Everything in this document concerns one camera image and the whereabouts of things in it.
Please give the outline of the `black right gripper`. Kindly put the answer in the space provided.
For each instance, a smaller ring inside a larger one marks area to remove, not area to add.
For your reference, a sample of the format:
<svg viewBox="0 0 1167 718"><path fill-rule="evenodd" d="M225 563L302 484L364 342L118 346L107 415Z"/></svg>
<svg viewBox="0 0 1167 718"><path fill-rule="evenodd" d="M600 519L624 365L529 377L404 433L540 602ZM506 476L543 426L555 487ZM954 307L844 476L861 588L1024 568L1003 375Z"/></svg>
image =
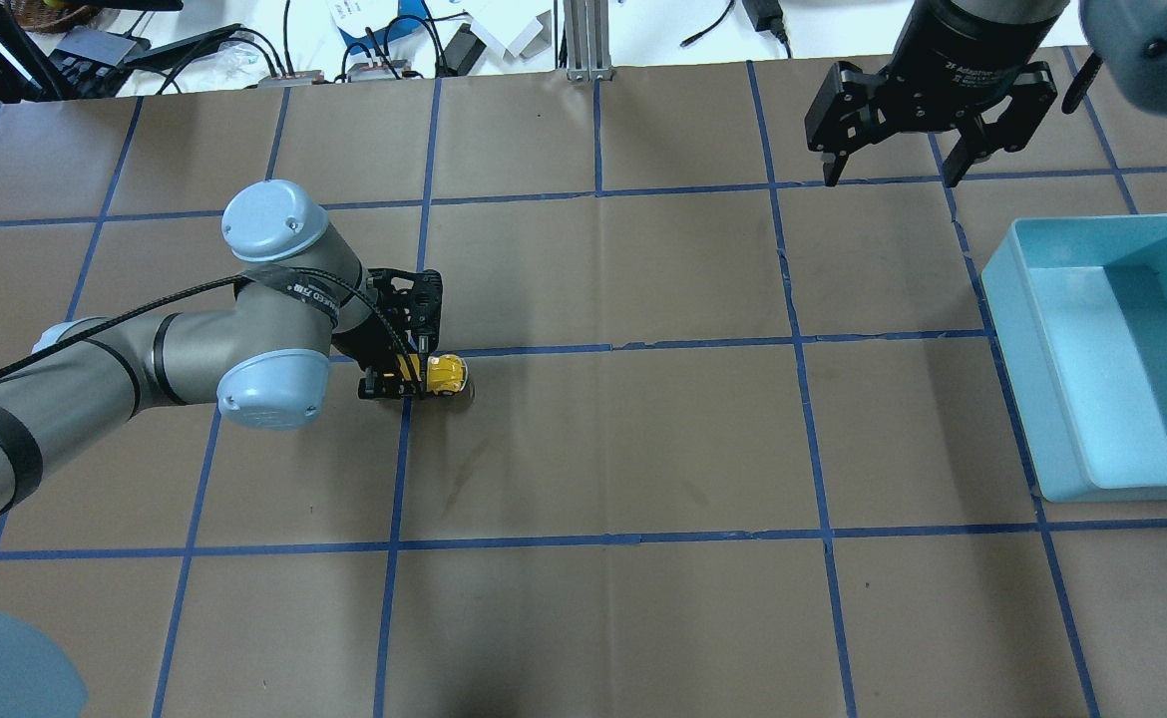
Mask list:
<svg viewBox="0 0 1167 718"><path fill-rule="evenodd" d="M806 117L808 149L822 156L822 182L833 187L858 149L895 131L942 133L957 127L943 160L953 189L974 163L999 151L1025 149L1047 117L1057 88L1033 56L1065 1L916 1L888 65L875 74L836 61ZM993 121L984 111L1008 99Z"/></svg>

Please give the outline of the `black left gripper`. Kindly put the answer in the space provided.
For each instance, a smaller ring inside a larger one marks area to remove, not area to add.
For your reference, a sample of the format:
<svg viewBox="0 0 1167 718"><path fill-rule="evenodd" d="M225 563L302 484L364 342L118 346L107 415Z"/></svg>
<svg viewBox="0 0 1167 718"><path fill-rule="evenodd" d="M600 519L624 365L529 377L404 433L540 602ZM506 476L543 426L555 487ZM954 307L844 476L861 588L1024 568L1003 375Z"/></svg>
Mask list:
<svg viewBox="0 0 1167 718"><path fill-rule="evenodd" d="M359 399L424 397L428 393L427 368L392 371L389 364L396 356L429 356L436 351L441 342L441 272L368 269L364 292L373 299L375 309L348 332L348 356L363 369Z"/></svg>

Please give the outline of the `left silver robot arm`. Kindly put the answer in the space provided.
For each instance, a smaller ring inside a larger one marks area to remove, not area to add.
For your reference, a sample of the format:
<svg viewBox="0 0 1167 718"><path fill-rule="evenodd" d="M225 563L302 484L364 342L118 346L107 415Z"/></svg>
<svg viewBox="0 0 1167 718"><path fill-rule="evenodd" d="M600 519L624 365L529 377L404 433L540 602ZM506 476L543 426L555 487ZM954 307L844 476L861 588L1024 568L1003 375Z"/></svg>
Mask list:
<svg viewBox="0 0 1167 718"><path fill-rule="evenodd" d="M0 368L0 517L146 410L214 405L249 428L309 426L331 353L359 365L365 400L468 386L464 358L436 350L441 274L366 267L299 183L251 183L221 232L240 271L116 318L55 325Z"/></svg>

